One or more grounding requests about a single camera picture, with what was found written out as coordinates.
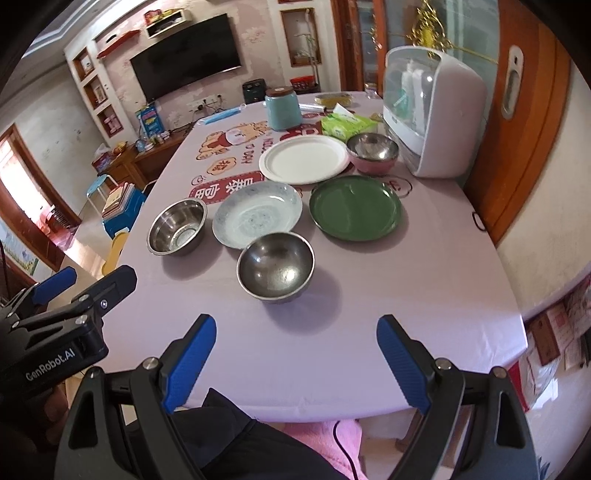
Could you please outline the large flat-bottom steel bowl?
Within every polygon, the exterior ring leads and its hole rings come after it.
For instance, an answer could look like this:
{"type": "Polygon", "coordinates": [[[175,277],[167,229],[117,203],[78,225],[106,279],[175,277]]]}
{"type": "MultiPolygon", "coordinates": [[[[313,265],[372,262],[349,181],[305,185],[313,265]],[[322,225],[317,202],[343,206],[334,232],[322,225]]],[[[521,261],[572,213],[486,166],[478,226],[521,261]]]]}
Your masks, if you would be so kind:
{"type": "Polygon", "coordinates": [[[159,257],[183,256],[204,237],[207,206],[197,198],[179,200],[160,212],[148,229],[148,251],[159,257]]]}

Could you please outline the round steel bowl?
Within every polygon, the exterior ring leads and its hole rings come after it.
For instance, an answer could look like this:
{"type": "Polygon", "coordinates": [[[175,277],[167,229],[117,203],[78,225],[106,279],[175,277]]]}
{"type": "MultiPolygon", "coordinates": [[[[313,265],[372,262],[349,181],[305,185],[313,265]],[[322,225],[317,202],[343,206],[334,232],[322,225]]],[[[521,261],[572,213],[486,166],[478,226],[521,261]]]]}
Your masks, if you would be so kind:
{"type": "Polygon", "coordinates": [[[294,232],[253,240],[238,256],[236,277],[242,290],[267,303],[287,302],[304,292],[315,273],[310,242],[294,232]]]}

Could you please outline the green plate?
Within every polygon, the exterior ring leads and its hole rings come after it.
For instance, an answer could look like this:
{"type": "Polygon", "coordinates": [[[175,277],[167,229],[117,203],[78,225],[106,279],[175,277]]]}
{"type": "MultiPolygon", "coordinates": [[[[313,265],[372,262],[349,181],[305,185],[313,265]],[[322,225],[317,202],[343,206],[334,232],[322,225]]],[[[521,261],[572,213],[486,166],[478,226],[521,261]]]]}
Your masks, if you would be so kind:
{"type": "Polygon", "coordinates": [[[401,201],[389,186],[359,175],[315,187],[308,210],[325,235],[349,242],[380,240],[396,230],[402,217],[401,201]]]}

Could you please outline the blue patterned ceramic plate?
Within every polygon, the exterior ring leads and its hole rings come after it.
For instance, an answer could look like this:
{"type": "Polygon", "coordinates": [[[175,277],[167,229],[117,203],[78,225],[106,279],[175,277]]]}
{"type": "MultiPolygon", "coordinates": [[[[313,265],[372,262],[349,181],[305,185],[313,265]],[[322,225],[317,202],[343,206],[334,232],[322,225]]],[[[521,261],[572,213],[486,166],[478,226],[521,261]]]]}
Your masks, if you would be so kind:
{"type": "Polygon", "coordinates": [[[221,245],[242,250],[266,234],[297,225],[303,201],[290,185],[263,181],[231,193],[217,209],[212,232],[221,245]]]}

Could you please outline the pink bowl with steel liner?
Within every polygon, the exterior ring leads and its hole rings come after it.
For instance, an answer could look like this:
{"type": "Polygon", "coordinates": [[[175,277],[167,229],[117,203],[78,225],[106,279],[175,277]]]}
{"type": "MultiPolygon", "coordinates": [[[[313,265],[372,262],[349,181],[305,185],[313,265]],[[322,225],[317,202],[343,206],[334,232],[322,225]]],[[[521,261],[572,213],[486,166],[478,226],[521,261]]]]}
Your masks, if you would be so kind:
{"type": "Polygon", "coordinates": [[[360,173],[386,176],[396,165],[400,148],[393,139],[380,133],[360,133],[346,141],[349,160],[360,173]]]}

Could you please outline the white paper plate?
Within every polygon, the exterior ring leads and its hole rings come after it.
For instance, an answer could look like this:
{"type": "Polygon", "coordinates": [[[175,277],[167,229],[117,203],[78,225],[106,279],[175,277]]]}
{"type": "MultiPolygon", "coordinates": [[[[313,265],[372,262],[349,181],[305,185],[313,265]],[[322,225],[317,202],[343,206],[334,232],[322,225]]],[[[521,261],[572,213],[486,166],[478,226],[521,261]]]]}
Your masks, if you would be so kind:
{"type": "Polygon", "coordinates": [[[344,172],[348,165],[346,145],[324,135],[280,141],[259,158],[259,170],[266,179],[293,186],[329,180],[344,172]]]}

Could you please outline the blue plastic stool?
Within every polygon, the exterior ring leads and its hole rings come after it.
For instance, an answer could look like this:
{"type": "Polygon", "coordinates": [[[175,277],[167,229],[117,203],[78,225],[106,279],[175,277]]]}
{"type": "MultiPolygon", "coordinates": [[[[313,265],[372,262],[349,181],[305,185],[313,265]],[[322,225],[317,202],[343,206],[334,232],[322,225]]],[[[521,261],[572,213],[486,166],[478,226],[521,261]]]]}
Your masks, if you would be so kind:
{"type": "Polygon", "coordinates": [[[111,239],[114,239],[120,231],[129,232],[131,230],[145,199],[146,197],[141,191],[133,188],[126,196],[124,204],[102,220],[103,228],[111,239]]]}

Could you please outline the light blue round stool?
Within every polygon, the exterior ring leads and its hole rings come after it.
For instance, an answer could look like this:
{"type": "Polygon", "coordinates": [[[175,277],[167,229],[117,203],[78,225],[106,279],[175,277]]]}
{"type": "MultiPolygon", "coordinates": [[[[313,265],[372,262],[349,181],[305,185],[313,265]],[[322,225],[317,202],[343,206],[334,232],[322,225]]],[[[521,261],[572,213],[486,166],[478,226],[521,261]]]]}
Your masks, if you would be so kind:
{"type": "Polygon", "coordinates": [[[115,179],[109,175],[109,174],[101,174],[98,175],[97,178],[93,181],[93,183],[88,187],[87,191],[86,191],[86,198],[88,201],[91,201],[92,196],[96,193],[99,194],[99,196],[103,199],[106,200],[107,198],[107,194],[106,194],[106,189],[108,189],[108,191],[111,191],[112,189],[117,187],[117,182],[115,181],[115,179]]]}

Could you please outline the pink trousers leg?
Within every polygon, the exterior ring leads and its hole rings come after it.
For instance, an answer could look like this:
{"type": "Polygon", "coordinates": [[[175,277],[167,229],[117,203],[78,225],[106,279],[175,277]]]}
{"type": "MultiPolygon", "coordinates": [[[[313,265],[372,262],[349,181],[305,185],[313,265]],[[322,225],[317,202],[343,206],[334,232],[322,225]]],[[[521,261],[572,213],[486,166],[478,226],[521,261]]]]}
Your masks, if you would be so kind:
{"type": "Polygon", "coordinates": [[[358,420],[286,423],[281,430],[315,450],[346,478],[367,479],[360,461],[363,429],[358,420]]]}

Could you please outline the wooden tv cabinet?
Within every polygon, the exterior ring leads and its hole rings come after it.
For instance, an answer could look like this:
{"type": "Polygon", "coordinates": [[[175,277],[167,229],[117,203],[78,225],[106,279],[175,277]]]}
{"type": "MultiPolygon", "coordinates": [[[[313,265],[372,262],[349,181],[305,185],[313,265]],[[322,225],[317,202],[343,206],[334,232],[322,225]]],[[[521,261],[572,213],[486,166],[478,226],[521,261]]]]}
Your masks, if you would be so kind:
{"type": "Polygon", "coordinates": [[[166,140],[144,152],[127,142],[113,149],[99,149],[91,165],[98,175],[107,174],[117,183],[129,182],[143,189],[158,179],[189,132],[188,126],[174,129],[166,140]]]}

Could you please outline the pink printed tablecloth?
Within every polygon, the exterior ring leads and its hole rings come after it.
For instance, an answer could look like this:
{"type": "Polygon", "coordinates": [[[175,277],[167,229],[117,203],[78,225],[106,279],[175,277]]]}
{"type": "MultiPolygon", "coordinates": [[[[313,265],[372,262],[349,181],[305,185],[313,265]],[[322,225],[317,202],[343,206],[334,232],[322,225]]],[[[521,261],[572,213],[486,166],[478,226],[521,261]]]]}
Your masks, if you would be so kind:
{"type": "Polygon", "coordinates": [[[131,229],[120,262],[135,291],[107,314],[106,371],[136,367],[182,337],[200,314],[217,326],[214,348],[188,399],[209,389],[269,422],[360,419],[407,407],[377,344],[391,314],[436,357],[488,372],[526,350],[523,320],[502,262],[473,206],[452,180],[421,180],[394,167],[400,226],[366,243],[325,236],[308,214],[297,233],[315,251],[315,273],[294,300],[253,298],[236,278],[238,251],[214,235],[181,257],[146,245],[156,216],[189,195],[215,211],[224,195],[259,181],[259,156],[280,141],[252,104],[231,118],[198,125],[157,180],[131,229]]]}

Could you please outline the light blue canister brown lid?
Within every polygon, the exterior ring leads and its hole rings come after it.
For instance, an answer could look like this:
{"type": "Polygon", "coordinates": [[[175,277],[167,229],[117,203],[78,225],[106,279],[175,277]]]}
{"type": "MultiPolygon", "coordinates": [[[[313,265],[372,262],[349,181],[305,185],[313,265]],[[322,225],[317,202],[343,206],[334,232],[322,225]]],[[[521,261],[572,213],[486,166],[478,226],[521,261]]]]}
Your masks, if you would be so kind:
{"type": "Polygon", "coordinates": [[[303,122],[297,94],[290,86],[274,87],[266,90],[267,124],[274,131],[297,127],[303,122]]]}

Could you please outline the red basket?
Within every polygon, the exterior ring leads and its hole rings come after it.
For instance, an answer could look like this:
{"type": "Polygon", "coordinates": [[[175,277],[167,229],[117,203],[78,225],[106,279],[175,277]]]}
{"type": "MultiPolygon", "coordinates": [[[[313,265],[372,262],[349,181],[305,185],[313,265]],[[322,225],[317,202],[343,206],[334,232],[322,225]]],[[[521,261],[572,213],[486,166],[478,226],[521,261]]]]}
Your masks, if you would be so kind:
{"type": "Polygon", "coordinates": [[[318,92],[320,87],[312,75],[291,78],[290,85],[297,92],[297,95],[318,92]]]}

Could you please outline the yellow round tin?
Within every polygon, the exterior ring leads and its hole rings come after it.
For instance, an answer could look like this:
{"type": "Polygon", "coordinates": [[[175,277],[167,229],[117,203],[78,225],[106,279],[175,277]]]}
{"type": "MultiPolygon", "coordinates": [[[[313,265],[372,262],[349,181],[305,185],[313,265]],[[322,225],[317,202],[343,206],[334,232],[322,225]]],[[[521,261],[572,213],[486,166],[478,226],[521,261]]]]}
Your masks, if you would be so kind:
{"type": "Polygon", "coordinates": [[[315,104],[327,109],[334,109],[336,105],[348,107],[352,104],[353,96],[348,92],[322,93],[315,96],[315,104]]]}

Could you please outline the black wall television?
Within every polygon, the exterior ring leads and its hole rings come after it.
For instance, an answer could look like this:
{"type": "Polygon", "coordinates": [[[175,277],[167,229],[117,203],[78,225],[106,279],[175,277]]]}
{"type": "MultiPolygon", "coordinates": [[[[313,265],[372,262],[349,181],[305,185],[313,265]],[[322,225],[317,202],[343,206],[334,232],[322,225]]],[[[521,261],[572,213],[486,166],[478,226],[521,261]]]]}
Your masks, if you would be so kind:
{"type": "Polygon", "coordinates": [[[130,59],[147,102],[242,66],[228,15],[198,22],[130,59]]]}

